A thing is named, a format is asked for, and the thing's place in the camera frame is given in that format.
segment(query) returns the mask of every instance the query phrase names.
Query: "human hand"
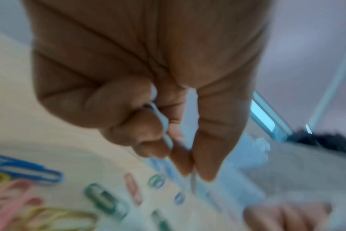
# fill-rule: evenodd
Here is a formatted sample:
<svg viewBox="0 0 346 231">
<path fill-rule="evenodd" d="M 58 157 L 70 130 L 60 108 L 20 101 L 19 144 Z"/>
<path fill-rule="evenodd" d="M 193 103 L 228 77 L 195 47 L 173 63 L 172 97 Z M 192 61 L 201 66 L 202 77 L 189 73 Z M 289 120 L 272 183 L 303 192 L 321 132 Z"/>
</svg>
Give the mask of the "human hand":
<svg viewBox="0 0 346 231">
<path fill-rule="evenodd" d="M 52 114 L 99 129 L 141 156 L 213 180 L 246 125 L 271 0 L 23 0 L 33 82 Z M 154 99 L 153 88 L 157 89 Z M 186 95 L 198 94 L 192 150 L 180 144 Z M 146 104 L 169 119 L 163 126 Z"/>
<path fill-rule="evenodd" d="M 244 220 L 252 231 L 314 231 L 331 210 L 326 203 L 253 206 L 244 211 Z"/>
</svg>

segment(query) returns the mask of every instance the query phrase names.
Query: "pink paper clip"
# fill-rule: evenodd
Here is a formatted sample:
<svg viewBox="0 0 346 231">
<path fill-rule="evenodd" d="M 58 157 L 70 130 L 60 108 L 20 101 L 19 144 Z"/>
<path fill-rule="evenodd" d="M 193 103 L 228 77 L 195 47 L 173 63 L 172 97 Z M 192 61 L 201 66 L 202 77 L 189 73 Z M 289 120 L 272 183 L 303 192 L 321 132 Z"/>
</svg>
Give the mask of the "pink paper clip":
<svg viewBox="0 0 346 231">
<path fill-rule="evenodd" d="M 8 225 L 12 223 L 15 216 L 18 214 L 18 212 L 24 205 L 39 205 L 43 203 L 42 200 L 39 198 L 29 199 L 32 187 L 32 183 L 28 180 L 14 180 L 0 188 L 0 201 L 7 200 L 7 203 L 0 207 L 0 231 L 5 229 Z M 23 191 L 20 193 L 18 197 L 15 198 L 9 198 L 5 196 L 5 193 L 8 190 L 14 188 L 19 188 Z"/>
<path fill-rule="evenodd" d="M 130 193 L 132 201 L 136 206 L 140 206 L 143 203 L 143 197 L 140 194 L 139 187 L 131 173 L 126 173 L 124 175 L 124 181 L 126 188 Z"/>
</svg>

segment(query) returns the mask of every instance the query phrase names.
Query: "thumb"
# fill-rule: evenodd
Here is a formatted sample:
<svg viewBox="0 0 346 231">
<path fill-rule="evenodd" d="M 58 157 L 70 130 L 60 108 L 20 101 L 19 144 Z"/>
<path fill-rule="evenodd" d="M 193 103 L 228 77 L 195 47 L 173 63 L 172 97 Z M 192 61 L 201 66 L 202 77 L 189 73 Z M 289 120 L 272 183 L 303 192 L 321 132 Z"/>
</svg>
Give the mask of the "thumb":
<svg viewBox="0 0 346 231">
<path fill-rule="evenodd" d="M 259 54 L 226 77 L 197 90 L 198 130 L 192 156 L 198 174 L 214 180 L 238 142 L 250 113 Z"/>
</svg>

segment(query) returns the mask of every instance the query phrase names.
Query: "hand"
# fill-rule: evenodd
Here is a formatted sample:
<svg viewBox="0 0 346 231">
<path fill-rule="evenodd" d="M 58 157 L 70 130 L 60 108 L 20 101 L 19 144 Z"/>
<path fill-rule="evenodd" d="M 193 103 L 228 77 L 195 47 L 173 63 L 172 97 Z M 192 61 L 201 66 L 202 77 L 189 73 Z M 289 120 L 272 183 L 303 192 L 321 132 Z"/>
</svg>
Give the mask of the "hand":
<svg viewBox="0 0 346 231">
<path fill-rule="evenodd" d="M 270 2 L 23 0 L 37 98 L 69 123 L 213 180 L 248 119 Z M 179 142 L 189 88 L 200 115 L 192 150 Z M 150 102 L 169 119 L 173 148 Z"/>
<path fill-rule="evenodd" d="M 244 211 L 244 219 L 252 231 L 313 231 L 331 210 L 325 203 L 254 206 Z"/>
</svg>

